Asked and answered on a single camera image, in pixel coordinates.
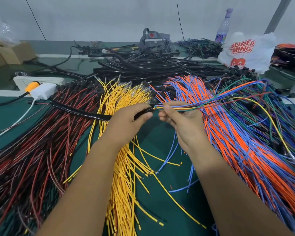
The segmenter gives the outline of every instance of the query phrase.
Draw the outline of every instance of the gray device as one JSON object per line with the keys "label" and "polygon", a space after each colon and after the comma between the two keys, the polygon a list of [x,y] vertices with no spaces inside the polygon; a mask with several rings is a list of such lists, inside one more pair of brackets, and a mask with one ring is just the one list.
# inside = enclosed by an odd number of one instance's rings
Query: gray device
{"label": "gray device", "polygon": [[170,35],[164,33],[158,33],[157,31],[150,31],[149,28],[145,28],[143,35],[138,44],[140,50],[157,47],[157,50],[164,50],[170,52],[171,41]]}

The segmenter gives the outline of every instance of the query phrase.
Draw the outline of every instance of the purple bottle cap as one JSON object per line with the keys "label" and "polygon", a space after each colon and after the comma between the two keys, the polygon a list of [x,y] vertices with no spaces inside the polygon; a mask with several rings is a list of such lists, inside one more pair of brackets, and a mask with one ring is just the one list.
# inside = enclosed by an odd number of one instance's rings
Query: purple bottle cap
{"label": "purple bottle cap", "polygon": [[225,15],[225,18],[230,18],[231,17],[231,13],[234,9],[233,8],[228,8],[226,10],[226,15]]}

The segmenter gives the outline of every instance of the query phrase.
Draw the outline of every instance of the person's left arm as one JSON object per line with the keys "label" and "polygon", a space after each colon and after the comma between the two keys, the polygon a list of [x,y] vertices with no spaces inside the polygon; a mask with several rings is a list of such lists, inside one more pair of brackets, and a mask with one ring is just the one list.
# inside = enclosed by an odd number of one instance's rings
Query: person's left arm
{"label": "person's left arm", "polygon": [[102,235],[116,156],[152,117],[152,113],[145,113],[134,121],[134,115],[148,107],[139,103],[119,109],[113,115],[36,236]]}

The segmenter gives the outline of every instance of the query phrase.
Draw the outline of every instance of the hand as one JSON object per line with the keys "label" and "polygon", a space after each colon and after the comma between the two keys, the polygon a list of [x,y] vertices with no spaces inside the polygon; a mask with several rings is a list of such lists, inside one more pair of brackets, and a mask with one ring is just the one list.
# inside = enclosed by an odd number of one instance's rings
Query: hand
{"label": "hand", "polygon": [[202,114],[199,110],[179,113],[171,107],[186,104],[188,103],[181,101],[164,103],[164,110],[160,110],[158,116],[161,121],[168,122],[173,126],[177,133],[179,145],[190,155],[195,153],[203,142],[209,143],[209,141],[204,130]]}
{"label": "hand", "polygon": [[119,109],[110,119],[101,138],[107,138],[113,146],[120,150],[138,133],[141,126],[153,116],[153,113],[145,113],[134,121],[134,115],[150,107],[147,103],[137,103]]}

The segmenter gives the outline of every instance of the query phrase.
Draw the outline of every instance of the thin black hanging cord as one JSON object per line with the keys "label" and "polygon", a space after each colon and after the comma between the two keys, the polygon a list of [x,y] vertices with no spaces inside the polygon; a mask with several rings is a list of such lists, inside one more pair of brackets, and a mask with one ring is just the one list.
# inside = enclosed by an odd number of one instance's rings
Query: thin black hanging cord
{"label": "thin black hanging cord", "polygon": [[[33,16],[34,16],[34,13],[33,13],[33,11],[32,11],[32,8],[30,7],[30,5],[29,5],[29,3],[28,3],[28,1],[27,1],[27,0],[26,0],[26,2],[27,2],[27,5],[29,6],[29,9],[30,9],[30,11],[32,12],[32,14],[33,14]],[[39,24],[38,24],[37,20],[36,20],[36,18],[35,18],[35,16],[34,16],[34,19],[35,19],[35,21],[36,21],[36,24],[38,25],[38,28],[39,28],[39,30],[40,30],[40,32],[41,32],[41,34],[43,35],[43,38],[46,40],[46,38],[45,38],[45,36],[44,36],[43,32],[41,31],[41,28],[40,28],[40,26],[39,26]]]}
{"label": "thin black hanging cord", "polygon": [[180,22],[179,9],[178,9],[178,0],[176,0],[176,3],[177,3],[177,11],[178,11],[178,18],[179,18],[179,24],[180,24],[180,29],[181,29],[181,33],[182,33],[182,38],[185,40],[184,33],[182,32],[181,22]]}

